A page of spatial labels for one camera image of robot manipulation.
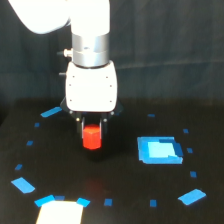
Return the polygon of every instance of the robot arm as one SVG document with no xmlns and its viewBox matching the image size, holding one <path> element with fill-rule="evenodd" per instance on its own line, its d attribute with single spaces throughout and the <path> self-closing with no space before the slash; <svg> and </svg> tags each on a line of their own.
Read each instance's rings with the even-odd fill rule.
<svg viewBox="0 0 224 224">
<path fill-rule="evenodd" d="M 32 32 L 46 34 L 69 23 L 66 0 L 9 0 L 22 23 Z"/>
<path fill-rule="evenodd" d="M 100 36 L 109 33 L 109 0 L 9 0 L 22 23 L 46 34 L 72 21 L 72 33 Z"/>
<path fill-rule="evenodd" d="M 117 101 L 115 66 L 109 60 L 109 0 L 9 2 L 23 24 L 34 33 L 46 34 L 71 24 L 72 49 L 65 49 L 64 56 L 71 57 L 72 61 L 65 73 L 66 96 L 61 107 L 77 121 L 77 131 L 81 131 L 83 142 L 83 112 L 98 112 L 101 134 L 96 138 L 100 143 L 107 133 L 107 121 L 114 113 L 123 110 Z M 100 145 L 90 147 L 84 144 L 84 147 L 97 149 Z"/>
</svg>

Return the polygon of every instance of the white square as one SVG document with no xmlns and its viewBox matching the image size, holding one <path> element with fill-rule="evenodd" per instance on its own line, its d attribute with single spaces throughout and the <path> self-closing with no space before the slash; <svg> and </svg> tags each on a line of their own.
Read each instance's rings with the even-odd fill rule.
<svg viewBox="0 0 224 224">
<path fill-rule="evenodd" d="M 82 211 L 76 202 L 51 201 L 42 205 L 36 224 L 80 224 Z"/>
</svg>

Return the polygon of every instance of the black surface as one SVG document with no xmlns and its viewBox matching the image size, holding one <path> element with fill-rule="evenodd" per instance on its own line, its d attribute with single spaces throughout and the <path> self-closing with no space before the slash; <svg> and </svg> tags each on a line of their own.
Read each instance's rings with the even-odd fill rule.
<svg viewBox="0 0 224 224">
<path fill-rule="evenodd" d="M 109 123 L 107 153 L 97 161 L 79 146 L 68 114 L 40 116 L 60 102 L 17 103 L 0 129 L 0 223 L 35 223 L 39 208 L 34 201 L 50 194 L 89 199 L 82 224 L 223 223 L 224 107 L 122 103 L 124 112 Z M 156 117 L 148 118 L 151 113 Z M 143 164 L 137 148 L 141 136 L 174 136 L 184 152 L 183 164 Z M 28 140 L 33 146 L 26 146 Z M 187 147 L 194 153 L 188 154 Z M 23 167 L 15 171 L 19 163 Z M 198 178 L 192 179 L 190 171 Z M 36 190 L 21 193 L 11 184 L 19 177 Z M 191 206 L 177 200 L 196 188 L 207 197 Z M 112 207 L 104 207 L 105 198 L 113 199 Z M 150 208 L 150 199 L 157 200 L 157 208 Z"/>
</svg>

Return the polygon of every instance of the blue tape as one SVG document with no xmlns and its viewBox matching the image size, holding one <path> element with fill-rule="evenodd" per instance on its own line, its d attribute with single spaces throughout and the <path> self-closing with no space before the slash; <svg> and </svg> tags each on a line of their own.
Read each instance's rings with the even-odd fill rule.
<svg viewBox="0 0 224 224">
<path fill-rule="evenodd" d="M 28 141 L 28 142 L 26 143 L 26 145 L 27 145 L 27 146 L 31 146 L 31 145 L 33 145 L 33 141 Z"/>
<path fill-rule="evenodd" d="M 20 170 L 21 168 L 22 168 L 22 164 L 18 164 L 17 166 L 16 166 L 16 168 L 15 168 L 15 170 Z"/>
<path fill-rule="evenodd" d="M 182 164 L 183 158 L 181 157 L 149 158 L 149 159 L 144 159 L 143 162 L 146 164 Z"/>
<path fill-rule="evenodd" d="M 159 139 L 160 143 L 176 143 L 174 139 Z"/>
<path fill-rule="evenodd" d="M 198 189 L 195 189 L 181 197 L 178 200 L 182 201 L 185 205 L 190 205 L 202 198 L 206 197 L 206 194 Z"/>
<path fill-rule="evenodd" d="M 179 143 L 173 143 L 173 147 L 174 147 L 175 154 L 177 156 L 182 157 L 184 155 L 181 149 L 181 145 Z"/>
<path fill-rule="evenodd" d="M 159 142 L 160 140 L 174 140 L 174 137 L 140 137 L 141 141 Z"/>
<path fill-rule="evenodd" d="M 90 201 L 83 199 L 83 198 L 79 198 L 76 202 L 79 205 L 82 205 L 83 207 L 87 207 L 90 203 Z"/>
<path fill-rule="evenodd" d="M 156 207 L 157 201 L 156 200 L 150 200 L 150 207 Z"/>
<path fill-rule="evenodd" d="M 50 202 L 50 201 L 55 201 L 54 196 L 53 195 L 49 195 L 47 197 L 41 198 L 39 200 L 36 200 L 34 203 L 38 206 L 41 207 L 42 205 Z"/>
<path fill-rule="evenodd" d="M 54 199 L 56 201 L 64 201 L 65 200 L 65 196 L 54 196 Z"/>
<path fill-rule="evenodd" d="M 16 186 L 20 191 L 24 194 L 33 192 L 35 187 L 33 187 L 30 183 L 28 183 L 25 179 L 20 177 L 19 179 L 11 181 L 11 183 Z"/>
<path fill-rule="evenodd" d="M 104 206 L 112 206 L 113 200 L 112 199 L 105 199 Z"/>
<path fill-rule="evenodd" d="M 40 127 L 40 123 L 35 123 L 34 127 L 35 128 L 39 128 Z"/>
<path fill-rule="evenodd" d="M 189 134 L 188 129 L 183 129 L 183 132 L 184 132 L 185 134 Z"/>
<path fill-rule="evenodd" d="M 197 178 L 197 173 L 195 171 L 190 172 L 191 177 Z"/>
<path fill-rule="evenodd" d="M 42 113 L 41 116 L 42 117 L 49 117 L 49 116 L 51 116 L 53 114 L 56 114 L 56 113 L 58 113 L 60 111 L 62 111 L 62 109 L 60 107 L 55 107 L 55 108 L 53 108 L 51 110 L 48 110 L 48 111 Z"/>
<path fill-rule="evenodd" d="M 155 114 L 148 114 L 148 117 L 155 117 Z"/>
<path fill-rule="evenodd" d="M 187 152 L 188 153 L 193 153 L 193 149 L 192 148 L 187 148 Z"/>
</svg>

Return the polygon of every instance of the red cube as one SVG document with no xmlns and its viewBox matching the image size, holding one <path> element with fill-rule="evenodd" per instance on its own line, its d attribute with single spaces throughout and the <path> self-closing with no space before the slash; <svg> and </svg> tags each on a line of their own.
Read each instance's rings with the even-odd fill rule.
<svg viewBox="0 0 224 224">
<path fill-rule="evenodd" d="M 100 127 L 96 124 L 86 125 L 83 130 L 83 146 L 90 150 L 101 147 Z"/>
</svg>

